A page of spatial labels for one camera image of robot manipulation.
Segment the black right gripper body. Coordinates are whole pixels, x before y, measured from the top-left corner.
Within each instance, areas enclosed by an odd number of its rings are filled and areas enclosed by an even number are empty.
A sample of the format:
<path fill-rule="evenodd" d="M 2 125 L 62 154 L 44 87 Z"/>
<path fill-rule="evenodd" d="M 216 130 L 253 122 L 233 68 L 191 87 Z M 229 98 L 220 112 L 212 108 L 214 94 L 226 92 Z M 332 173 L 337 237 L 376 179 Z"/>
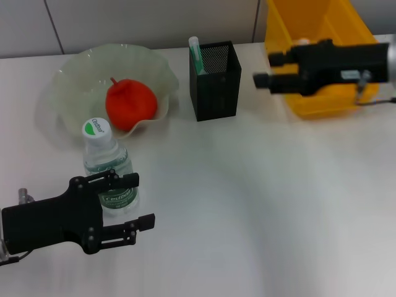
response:
<path fill-rule="evenodd" d="M 365 74 L 370 83 L 388 82 L 389 48 L 388 43 L 337 46 L 332 40 L 295 46 L 291 53 L 298 65 L 296 89 L 310 96 L 328 85 L 355 84 Z"/>

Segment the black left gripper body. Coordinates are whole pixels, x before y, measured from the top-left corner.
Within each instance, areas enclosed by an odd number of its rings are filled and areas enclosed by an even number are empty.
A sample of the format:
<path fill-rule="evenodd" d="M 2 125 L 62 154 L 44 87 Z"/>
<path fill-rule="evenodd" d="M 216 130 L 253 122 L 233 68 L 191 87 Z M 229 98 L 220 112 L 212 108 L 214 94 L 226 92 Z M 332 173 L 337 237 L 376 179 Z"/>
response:
<path fill-rule="evenodd" d="M 73 178 L 60 196 L 6 207 L 1 211 L 9 254 L 63 242 L 78 244 L 86 254 L 101 248 L 103 212 L 98 193 L 104 180 Z"/>

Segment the clear green-label water bottle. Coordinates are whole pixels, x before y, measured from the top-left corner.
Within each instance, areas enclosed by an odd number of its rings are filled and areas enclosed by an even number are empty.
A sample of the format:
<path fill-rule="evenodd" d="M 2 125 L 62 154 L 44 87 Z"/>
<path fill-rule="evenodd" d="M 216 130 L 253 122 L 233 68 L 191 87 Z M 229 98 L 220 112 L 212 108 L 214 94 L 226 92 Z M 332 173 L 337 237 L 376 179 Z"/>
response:
<path fill-rule="evenodd" d="M 127 149 L 114 138 L 107 120 L 87 120 L 82 126 L 82 134 L 84 168 L 88 176 L 107 170 L 115 170 L 120 177 L 133 172 Z M 131 212 L 139 201 L 136 187 L 110 190 L 98 196 L 103 210 L 112 217 Z"/>

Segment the mint green utility knife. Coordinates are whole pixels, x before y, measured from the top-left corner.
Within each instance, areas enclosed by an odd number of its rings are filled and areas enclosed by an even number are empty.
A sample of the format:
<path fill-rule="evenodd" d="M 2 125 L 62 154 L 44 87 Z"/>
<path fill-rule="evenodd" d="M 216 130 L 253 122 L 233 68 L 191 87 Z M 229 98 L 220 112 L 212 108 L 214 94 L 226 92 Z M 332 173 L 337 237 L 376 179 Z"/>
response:
<path fill-rule="evenodd" d="M 200 50 L 199 39 L 197 37 L 190 37 L 189 40 L 189 49 L 192 54 L 193 62 L 196 68 L 197 75 L 204 75 L 207 72 L 204 69 L 204 63 L 202 59 L 202 54 Z"/>

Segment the black mesh pen holder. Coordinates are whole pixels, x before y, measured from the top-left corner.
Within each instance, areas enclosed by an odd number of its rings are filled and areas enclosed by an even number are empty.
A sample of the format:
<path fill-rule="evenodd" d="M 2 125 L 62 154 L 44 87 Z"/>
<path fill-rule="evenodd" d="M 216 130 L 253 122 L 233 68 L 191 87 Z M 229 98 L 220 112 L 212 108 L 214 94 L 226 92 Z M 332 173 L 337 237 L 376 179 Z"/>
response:
<path fill-rule="evenodd" d="M 236 115 L 241 65 L 231 41 L 200 46 L 205 74 L 199 74 L 189 53 L 189 92 L 196 120 Z"/>

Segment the translucent green glass fruit plate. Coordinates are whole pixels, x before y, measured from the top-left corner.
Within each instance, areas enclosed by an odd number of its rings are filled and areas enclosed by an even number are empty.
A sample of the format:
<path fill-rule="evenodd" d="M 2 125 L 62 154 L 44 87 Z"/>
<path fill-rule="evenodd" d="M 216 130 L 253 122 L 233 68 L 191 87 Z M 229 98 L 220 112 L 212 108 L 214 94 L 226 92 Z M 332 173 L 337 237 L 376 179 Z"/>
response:
<path fill-rule="evenodd" d="M 105 97 L 111 78 L 139 81 L 157 98 L 158 108 L 153 118 L 137 122 L 135 128 L 163 119 L 170 99 L 179 89 L 179 81 L 168 60 L 152 49 L 106 44 L 83 51 L 55 73 L 46 94 L 69 135 L 81 138 L 82 127 L 88 119 L 108 118 Z"/>

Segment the yellow plastic storage bin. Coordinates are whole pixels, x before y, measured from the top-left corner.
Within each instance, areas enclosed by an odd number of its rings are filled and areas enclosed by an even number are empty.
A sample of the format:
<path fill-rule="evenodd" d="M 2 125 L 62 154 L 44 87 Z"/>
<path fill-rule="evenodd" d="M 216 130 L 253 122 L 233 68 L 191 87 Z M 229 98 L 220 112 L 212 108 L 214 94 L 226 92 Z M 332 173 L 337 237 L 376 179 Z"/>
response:
<path fill-rule="evenodd" d="M 349 0 L 267 0 L 267 6 L 267 54 L 287 51 L 301 40 L 331 39 L 335 45 L 376 43 Z M 340 84 L 324 87 L 311 97 L 289 94 L 284 99 L 298 117 L 321 119 L 357 110 L 355 92 L 354 84 Z"/>

